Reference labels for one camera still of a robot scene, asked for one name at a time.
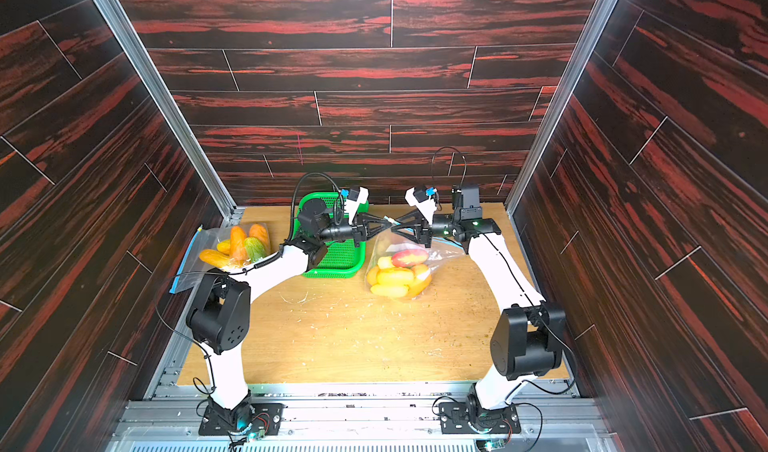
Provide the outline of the red mango bottom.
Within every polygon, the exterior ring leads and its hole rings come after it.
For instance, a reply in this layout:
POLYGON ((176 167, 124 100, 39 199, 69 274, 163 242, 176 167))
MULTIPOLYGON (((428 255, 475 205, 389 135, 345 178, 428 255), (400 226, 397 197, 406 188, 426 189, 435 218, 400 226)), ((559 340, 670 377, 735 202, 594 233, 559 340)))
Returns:
POLYGON ((391 257, 392 264, 398 268, 410 268, 425 263, 429 253, 425 249, 406 249, 391 257))

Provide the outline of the curved yellow mango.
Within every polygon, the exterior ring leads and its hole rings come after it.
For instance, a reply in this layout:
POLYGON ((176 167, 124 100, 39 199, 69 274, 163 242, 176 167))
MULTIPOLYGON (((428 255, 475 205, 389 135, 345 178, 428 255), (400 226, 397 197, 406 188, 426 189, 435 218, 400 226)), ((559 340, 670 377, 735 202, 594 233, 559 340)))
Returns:
POLYGON ((372 294, 388 298, 405 298, 410 287, 407 285, 375 284, 370 288, 372 294))

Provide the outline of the green yellow mango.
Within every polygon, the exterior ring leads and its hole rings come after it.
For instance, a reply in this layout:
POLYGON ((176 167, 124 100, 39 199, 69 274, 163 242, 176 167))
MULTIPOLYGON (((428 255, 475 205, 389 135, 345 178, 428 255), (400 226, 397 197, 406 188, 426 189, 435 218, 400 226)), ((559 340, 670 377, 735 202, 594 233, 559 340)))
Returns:
POLYGON ((269 255, 266 246, 258 238, 245 238, 243 246, 250 263, 256 263, 269 255))

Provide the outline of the clear zip-top bag blue zipper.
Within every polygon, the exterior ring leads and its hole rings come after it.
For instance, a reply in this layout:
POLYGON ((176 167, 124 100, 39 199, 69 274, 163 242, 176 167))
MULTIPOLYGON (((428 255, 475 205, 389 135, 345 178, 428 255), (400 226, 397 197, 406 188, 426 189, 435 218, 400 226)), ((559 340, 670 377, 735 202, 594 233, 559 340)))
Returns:
POLYGON ((169 292, 176 294, 193 288, 202 275, 218 269, 239 273, 273 253, 265 223, 199 228, 184 254, 169 292))

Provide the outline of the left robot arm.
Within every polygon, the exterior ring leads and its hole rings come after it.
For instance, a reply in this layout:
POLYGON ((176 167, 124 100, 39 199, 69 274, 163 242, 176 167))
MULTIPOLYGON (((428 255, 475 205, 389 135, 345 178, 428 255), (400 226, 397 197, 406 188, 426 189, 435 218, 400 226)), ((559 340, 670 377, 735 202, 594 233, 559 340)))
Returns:
POLYGON ((358 208, 350 200, 329 208, 323 200, 311 199, 300 211, 291 212, 288 237, 277 252, 238 272, 214 268, 200 280, 186 324, 207 365, 207 411, 229 430, 240 432, 253 421, 242 361, 251 303, 286 280, 316 268, 331 243, 351 240, 359 246, 392 226, 390 220, 358 208))

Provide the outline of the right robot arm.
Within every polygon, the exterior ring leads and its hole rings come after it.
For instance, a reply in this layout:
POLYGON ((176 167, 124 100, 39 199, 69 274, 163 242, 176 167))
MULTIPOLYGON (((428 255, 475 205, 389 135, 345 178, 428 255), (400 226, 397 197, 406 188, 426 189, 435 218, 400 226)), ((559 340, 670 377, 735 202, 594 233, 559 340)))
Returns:
POLYGON ((500 316, 490 339, 492 367, 473 385, 467 401, 478 410, 504 409, 523 384, 561 365, 566 316, 527 280, 502 229, 483 216, 478 187, 455 187, 452 194, 452 211, 442 214, 435 188, 408 189, 405 200, 413 210, 396 218, 391 231, 425 247, 437 238, 452 240, 482 272, 500 316))

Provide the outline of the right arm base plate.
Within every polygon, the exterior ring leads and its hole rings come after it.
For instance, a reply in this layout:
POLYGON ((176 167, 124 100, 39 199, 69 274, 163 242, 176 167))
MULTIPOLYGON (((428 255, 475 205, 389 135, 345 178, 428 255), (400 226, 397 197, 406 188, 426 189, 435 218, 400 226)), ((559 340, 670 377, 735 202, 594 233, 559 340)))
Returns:
POLYGON ((519 417, 513 406, 490 410, 481 407, 474 399, 458 401, 440 396, 431 409, 443 434, 516 435, 521 432, 519 417))

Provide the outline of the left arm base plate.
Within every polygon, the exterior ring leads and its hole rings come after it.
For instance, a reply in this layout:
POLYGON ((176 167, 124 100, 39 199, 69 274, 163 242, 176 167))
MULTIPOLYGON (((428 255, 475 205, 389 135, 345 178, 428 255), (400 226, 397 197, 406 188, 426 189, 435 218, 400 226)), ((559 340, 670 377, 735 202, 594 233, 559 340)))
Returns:
POLYGON ((285 406, 281 403, 239 404, 225 409, 209 401, 198 430, 200 436, 243 437, 261 439, 277 436, 285 406))

